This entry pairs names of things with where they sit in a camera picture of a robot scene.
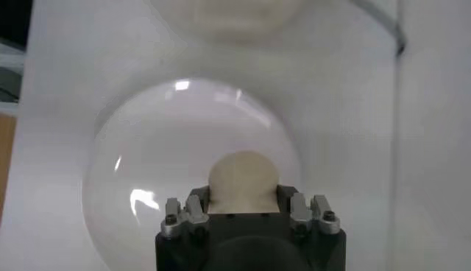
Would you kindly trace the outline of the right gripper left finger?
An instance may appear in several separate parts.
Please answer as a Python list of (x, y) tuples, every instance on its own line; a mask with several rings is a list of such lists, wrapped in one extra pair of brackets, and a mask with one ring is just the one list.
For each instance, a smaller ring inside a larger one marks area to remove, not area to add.
[(168, 198), (165, 217), (160, 224), (160, 234), (164, 238), (178, 238), (186, 231), (193, 235), (200, 233), (205, 235), (210, 221), (209, 199), (209, 186), (192, 189), (184, 206), (181, 206), (176, 197)]

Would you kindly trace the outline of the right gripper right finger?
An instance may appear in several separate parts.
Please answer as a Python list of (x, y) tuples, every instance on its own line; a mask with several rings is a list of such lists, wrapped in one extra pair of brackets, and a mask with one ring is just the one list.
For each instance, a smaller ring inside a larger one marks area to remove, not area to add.
[(324, 235), (341, 232), (340, 219), (323, 194), (314, 195), (307, 205), (305, 195), (293, 186), (277, 186), (277, 204), (280, 212), (287, 212), (290, 227), (300, 234), (311, 232), (314, 226)]

